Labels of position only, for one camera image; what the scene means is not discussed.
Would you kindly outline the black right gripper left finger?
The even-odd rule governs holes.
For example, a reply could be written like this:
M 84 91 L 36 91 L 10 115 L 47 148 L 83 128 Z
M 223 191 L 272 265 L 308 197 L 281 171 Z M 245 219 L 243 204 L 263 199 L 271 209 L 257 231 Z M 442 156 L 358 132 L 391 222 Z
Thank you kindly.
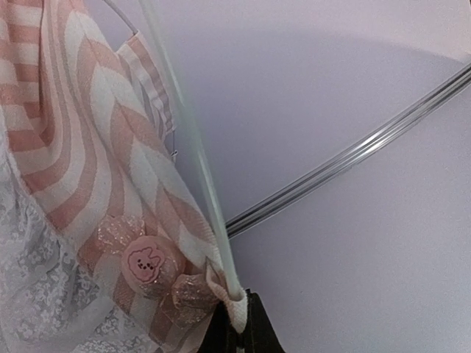
M 226 307 L 222 302 L 216 305 L 200 353 L 236 353 L 236 331 L 232 328 Z

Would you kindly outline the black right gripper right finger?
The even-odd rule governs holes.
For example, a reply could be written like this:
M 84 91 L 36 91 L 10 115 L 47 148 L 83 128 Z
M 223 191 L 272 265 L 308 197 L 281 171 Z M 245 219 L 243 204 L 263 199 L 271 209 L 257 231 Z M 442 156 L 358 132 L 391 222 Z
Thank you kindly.
M 242 334 L 244 351 L 249 353 L 284 353 L 260 296 L 250 290 L 246 290 L 246 293 L 248 312 L 247 325 Z

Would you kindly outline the pink striped pet tent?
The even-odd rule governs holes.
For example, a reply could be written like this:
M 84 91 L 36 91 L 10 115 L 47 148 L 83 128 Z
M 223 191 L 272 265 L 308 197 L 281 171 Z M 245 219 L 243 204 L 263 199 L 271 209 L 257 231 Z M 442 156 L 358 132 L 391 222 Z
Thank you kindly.
M 197 352 L 242 333 L 218 213 L 170 149 L 183 108 L 154 35 L 83 1 L 1 3 L 1 350 Z

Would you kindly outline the white tent pole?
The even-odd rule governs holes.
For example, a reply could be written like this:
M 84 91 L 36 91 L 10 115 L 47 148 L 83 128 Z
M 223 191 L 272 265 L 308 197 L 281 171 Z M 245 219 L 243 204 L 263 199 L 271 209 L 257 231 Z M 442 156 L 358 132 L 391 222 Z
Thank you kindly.
M 232 300 L 239 299 L 239 297 L 241 297 L 240 292 L 242 292 L 243 288 L 241 287 L 236 273 L 224 217 L 219 205 L 213 177 L 210 172 L 208 159 L 196 124 L 196 119 L 194 118 L 193 110 L 185 99 L 181 84 L 179 83 L 179 77 L 171 64 L 170 56 L 166 50 L 163 36 L 160 31 L 159 18 L 155 3 L 153 1 L 139 1 L 138 4 L 143 11 L 145 22 L 150 30 L 151 42 L 155 46 L 156 52 L 160 55 L 161 65 L 169 79 L 169 91 L 175 95 L 177 111 L 187 130 L 194 163 L 198 170 L 199 182 L 208 207 L 209 218 L 213 226 L 213 231 L 222 259 L 222 267 L 224 269 L 227 283 L 227 292 Z

